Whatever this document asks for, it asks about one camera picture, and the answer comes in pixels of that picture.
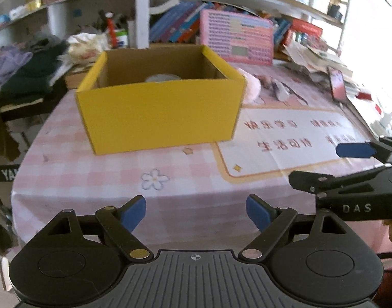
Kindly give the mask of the grey tape roll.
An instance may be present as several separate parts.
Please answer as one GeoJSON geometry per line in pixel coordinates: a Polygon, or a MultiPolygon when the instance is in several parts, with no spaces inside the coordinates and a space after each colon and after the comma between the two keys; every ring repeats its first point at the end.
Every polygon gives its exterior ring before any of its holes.
{"type": "Polygon", "coordinates": [[[174,74],[154,74],[145,79],[147,83],[162,83],[167,81],[179,81],[180,76],[174,74]]]}

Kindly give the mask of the pink printed desk mat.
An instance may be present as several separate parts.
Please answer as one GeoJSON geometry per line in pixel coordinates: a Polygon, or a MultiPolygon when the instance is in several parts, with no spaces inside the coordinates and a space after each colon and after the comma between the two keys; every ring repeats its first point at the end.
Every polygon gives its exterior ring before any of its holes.
{"type": "Polygon", "coordinates": [[[247,66],[293,90],[288,104],[263,94],[243,109],[232,140],[97,156],[83,126],[74,91],[43,125],[12,188],[14,227],[29,241],[62,209],[93,214],[120,207],[136,195],[146,216],[135,235],[146,245],[195,249],[240,246],[255,228],[246,216],[254,193],[274,207],[314,212],[312,195],[292,189],[293,170],[347,175],[377,165],[374,159],[341,159],[339,142],[366,134],[346,118],[327,92],[282,66],[247,66]]]}

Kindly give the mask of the red smartphone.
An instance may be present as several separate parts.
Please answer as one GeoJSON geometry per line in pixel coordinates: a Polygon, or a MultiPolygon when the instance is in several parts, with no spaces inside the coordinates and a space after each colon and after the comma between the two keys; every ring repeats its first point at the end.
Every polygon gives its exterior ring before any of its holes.
{"type": "Polygon", "coordinates": [[[342,72],[331,67],[327,67],[327,71],[330,80],[330,91],[332,99],[335,102],[344,104],[347,100],[347,96],[342,72]]]}

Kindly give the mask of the stack of papers books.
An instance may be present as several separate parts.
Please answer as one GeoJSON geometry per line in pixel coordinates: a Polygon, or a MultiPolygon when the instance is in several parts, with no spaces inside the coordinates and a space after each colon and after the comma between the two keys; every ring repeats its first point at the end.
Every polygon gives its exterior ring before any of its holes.
{"type": "Polygon", "coordinates": [[[291,42],[289,46],[284,46],[284,51],[294,64],[305,68],[310,73],[327,72],[328,68],[334,68],[341,71],[347,78],[353,76],[353,71],[342,63],[339,57],[320,49],[291,42]]]}

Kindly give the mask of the pink plush toy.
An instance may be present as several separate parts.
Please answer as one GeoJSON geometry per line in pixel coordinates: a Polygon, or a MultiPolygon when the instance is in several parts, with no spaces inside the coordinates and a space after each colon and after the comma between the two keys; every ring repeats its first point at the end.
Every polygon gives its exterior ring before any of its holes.
{"type": "Polygon", "coordinates": [[[242,74],[246,80],[246,89],[243,97],[243,104],[251,104],[259,97],[259,94],[261,92],[260,80],[258,80],[258,78],[241,68],[238,68],[238,72],[242,74]]]}

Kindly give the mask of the red book box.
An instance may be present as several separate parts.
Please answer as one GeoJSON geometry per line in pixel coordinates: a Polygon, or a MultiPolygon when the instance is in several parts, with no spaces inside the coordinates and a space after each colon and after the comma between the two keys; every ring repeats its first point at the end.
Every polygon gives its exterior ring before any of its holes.
{"type": "Polygon", "coordinates": [[[322,28],[297,18],[292,19],[290,29],[295,32],[306,33],[307,35],[312,35],[318,38],[320,38],[323,33],[322,28]]]}

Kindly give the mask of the white wooden shelf unit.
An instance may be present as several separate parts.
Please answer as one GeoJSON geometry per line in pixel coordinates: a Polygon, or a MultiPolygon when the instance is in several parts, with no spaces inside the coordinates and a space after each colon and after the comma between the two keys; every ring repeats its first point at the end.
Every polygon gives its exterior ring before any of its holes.
{"type": "MultiPolygon", "coordinates": [[[[92,24],[99,11],[127,15],[133,13],[138,47],[145,48],[149,35],[149,18],[152,6],[168,0],[58,0],[45,5],[0,28],[0,47],[31,38],[43,26],[51,34],[64,39],[79,26],[92,24]]],[[[251,11],[265,11],[300,19],[309,17],[344,30],[346,22],[339,21],[315,8],[295,0],[203,0],[240,6],[251,11]]]]}

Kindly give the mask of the yellow cardboard box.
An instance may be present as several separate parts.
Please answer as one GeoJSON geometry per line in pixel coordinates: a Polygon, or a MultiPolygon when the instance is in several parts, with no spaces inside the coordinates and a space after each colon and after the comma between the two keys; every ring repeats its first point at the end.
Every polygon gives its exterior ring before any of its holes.
{"type": "Polygon", "coordinates": [[[246,80],[210,48],[154,45],[103,52],[76,90],[95,154],[231,140],[246,80]],[[154,74],[179,81],[147,83],[154,74]]]}

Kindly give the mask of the pink keyboard learning toy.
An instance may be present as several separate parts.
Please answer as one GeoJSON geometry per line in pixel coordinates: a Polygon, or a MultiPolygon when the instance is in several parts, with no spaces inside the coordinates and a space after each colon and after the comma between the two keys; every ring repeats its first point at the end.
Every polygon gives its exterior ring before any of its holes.
{"type": "Polygon", "coordinates": [[[273,23],[260,17],[213,9],[200,13],[201,44],[230,63],[272,65],[273,23]]]}

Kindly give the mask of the checkered board box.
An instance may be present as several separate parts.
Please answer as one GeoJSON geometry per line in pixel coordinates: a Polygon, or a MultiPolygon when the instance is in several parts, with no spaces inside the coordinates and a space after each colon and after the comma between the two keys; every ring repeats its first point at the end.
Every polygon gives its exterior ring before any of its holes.
{"type": "Polygon", "coordinates": [[[86,74],[90,71],[93,67],[93,63],[89,63],[86,65],[76,65],[72,67],[65,75],[64,81],[67,86],[68,90],[77,89],[85,78],[86,74]]]}

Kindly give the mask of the pile of clothes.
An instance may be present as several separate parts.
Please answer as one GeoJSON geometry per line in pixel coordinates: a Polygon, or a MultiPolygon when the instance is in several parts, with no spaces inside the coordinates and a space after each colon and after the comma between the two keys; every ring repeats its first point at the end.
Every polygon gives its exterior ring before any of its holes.
{"type": "Polygon", "coordinates": [[[23,104],[53,91],[72,64],[69,43],[39,32],[21,45],[0,48],[0,103],[23,104]]]}

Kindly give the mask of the crumpled white plastic bag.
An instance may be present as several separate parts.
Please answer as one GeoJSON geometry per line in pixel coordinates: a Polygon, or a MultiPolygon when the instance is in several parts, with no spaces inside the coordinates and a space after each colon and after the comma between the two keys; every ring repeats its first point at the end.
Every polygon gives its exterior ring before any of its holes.
{"type": "Polygon", "coordinates": [[[74,65],[94,63],[105,51],[110,49],[105,33],[79,33],[67,39],[67,54],[74,65]]]}

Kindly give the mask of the red white pen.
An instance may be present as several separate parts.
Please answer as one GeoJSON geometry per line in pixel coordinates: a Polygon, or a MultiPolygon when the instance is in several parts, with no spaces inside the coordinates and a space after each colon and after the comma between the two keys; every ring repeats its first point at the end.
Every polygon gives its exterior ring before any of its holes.
{"type": "Polygon", "coordinates": [[[118,43],[117,43],[117,36],[115,33],[115,25],[113,22],[113,13],[111,12],[107,12],[105,14],[105,18],[107,21],[107,27],[108,27],[108,34],[110,36],[110,40],[111,40],[111,45],[113,49],[117,49],[118,43]]]}

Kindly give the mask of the row of blue books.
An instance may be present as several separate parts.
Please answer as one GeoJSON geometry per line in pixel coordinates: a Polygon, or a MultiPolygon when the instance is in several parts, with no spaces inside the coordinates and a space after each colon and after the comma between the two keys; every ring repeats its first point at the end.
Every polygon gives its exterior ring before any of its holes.
{"type": "Polygon", "coordinates": [[[180,2],[161,16],[150,28],[149,40],[152,43],[175,43],[190,27],[200,20],[204,9],[219,6],[214,2],[180,2]]]}

